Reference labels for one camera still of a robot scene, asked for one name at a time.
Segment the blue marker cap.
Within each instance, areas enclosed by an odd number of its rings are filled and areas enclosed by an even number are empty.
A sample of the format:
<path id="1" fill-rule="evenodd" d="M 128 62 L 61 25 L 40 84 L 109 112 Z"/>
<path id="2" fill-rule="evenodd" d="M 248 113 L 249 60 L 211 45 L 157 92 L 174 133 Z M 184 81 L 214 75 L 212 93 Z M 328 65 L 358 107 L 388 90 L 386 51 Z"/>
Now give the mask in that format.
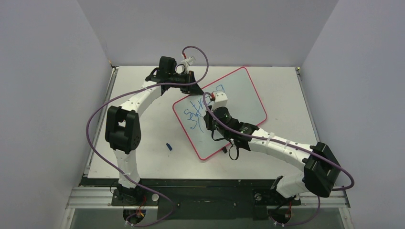
<path id="1" fill-rule="evenodd" d="M 172 147 L 171 147 L 171 145 L 169 143 L 166 143 L 166 146 L 170 151 L 172 151 Z"/>

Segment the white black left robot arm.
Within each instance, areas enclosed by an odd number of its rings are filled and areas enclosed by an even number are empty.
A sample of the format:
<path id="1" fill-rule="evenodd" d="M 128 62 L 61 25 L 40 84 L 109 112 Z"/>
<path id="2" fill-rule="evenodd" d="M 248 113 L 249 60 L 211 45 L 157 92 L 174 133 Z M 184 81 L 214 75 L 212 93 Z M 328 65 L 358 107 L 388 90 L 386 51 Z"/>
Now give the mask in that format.
<path id="1" fill-rule="evenodd" d="M 137 185 L 140 182 L 136 162 L 136 149 L 141 142 L 140 117 L 170 88 L 178 88 L 183 94 L 203 94 L 194 72 L 189 69 L 195 61 L 194 57 L 183 59 L 180 63 L 182 72 L 178 73 L 174 58 L 161 57 L 159 66 L 145 78 L 142 92 L 107 110 L 105 140 L 113 149 L 117 167 L 121 170 L 117 191 L 130 205 L 137 205 L 144 198 L 144 191 Z"/>

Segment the pink framed whiteboard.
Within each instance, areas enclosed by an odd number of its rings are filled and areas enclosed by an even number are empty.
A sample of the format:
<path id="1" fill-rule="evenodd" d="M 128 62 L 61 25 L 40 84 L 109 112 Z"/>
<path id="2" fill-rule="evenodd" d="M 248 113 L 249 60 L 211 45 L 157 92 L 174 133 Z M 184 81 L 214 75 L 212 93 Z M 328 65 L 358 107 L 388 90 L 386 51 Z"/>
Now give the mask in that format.
<path id="1" fill-rule="evenodd" d="M 226 106 L 230 115 L 240 122 L 259 125 L 267 119 L 266 110 L 245 67 L 210 80 L 202 90 L 209 93 L 224 92 L 228 98 Z M 202 96 L 186 96 L 176 101 L 172 109 L 200 160 L 210 158 L 229 145 L 226 140 L 219 141 L 220 133 L 207 130 L 203 119 L 206 108 Z"/>

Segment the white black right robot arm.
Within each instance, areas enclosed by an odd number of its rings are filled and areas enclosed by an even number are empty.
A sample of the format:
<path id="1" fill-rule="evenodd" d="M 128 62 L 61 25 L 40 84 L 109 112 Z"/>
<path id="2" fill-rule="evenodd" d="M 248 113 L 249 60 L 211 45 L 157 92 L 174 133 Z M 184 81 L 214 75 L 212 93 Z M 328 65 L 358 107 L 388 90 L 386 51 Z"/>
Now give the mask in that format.
<path id="1" fill-rule="evenodd" d="M 236 150 L 264 153 L 300 170 L 295 175 L 277 178 L 269 191 L 274 203 L 281 204 L 304 192 L 322 198 L 330 196 L 340 173 L 340 164 L 327 144 L 308 145 L 283 139 L 256 125 L 232 118 L 226 107 L 207 111 L 204 121 L 207 130 L 217 131 L 220 139 L 229 142 Z"/>

